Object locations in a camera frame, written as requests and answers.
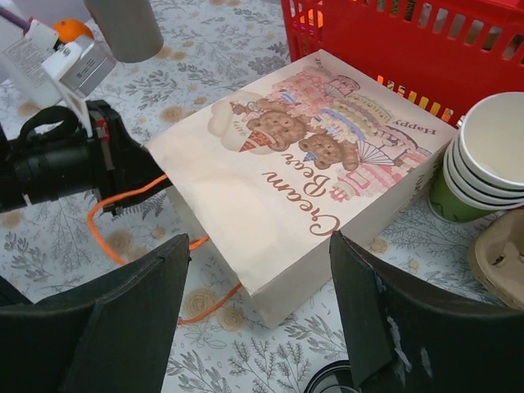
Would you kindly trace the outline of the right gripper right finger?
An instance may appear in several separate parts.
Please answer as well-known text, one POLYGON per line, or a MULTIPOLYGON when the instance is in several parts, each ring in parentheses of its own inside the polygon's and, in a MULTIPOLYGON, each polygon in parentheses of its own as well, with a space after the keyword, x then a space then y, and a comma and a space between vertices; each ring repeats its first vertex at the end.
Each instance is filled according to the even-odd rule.
POLYGON ((523 313, 435 287, 340 232, 329 254, 361 392, 521 392, 523 313))

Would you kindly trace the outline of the beige paper bag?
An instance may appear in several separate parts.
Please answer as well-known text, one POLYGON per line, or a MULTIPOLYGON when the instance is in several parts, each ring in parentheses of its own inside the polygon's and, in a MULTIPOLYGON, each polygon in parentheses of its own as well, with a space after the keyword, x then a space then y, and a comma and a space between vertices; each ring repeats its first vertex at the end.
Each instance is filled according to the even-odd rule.
POLYGON ((454 127, 320 50, 148 142, 269 328, 330 277, 340 231, 370 243, 418 196, 454 127))

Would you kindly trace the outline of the stack of green paper cups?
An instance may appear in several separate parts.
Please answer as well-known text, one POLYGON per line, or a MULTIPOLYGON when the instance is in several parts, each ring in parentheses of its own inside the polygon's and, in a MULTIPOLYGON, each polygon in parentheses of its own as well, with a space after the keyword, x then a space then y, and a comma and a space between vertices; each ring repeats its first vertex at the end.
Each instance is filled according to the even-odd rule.
POLYGON ((523 207, 523 93, 491 95, 467 112, 446 148, 428 204, 452 223, 523 207))

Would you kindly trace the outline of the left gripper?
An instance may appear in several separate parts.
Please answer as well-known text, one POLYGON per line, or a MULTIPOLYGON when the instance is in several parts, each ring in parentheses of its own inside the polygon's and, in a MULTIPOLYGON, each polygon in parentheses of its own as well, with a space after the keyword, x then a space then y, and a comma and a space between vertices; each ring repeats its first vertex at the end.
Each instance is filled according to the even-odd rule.
MULTIPOLYGON (((93 191, 100 200, 145 187, 164 171, 102 100, 88 102, 84 127, 68 107, 51 106, 29 118, 16 138, 1 132, 1 212, 93 191)), ((103 207, 119 215, 170 187, 151 189, 103 207)))

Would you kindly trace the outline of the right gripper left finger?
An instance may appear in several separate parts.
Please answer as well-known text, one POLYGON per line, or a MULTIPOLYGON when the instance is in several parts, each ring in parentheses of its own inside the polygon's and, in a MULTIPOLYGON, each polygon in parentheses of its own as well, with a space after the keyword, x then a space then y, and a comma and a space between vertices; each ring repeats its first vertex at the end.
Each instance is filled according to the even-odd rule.
POLYGON ((182 234, 39 302, 2 281, 2 391, 160 391, 189 261, 182 234))

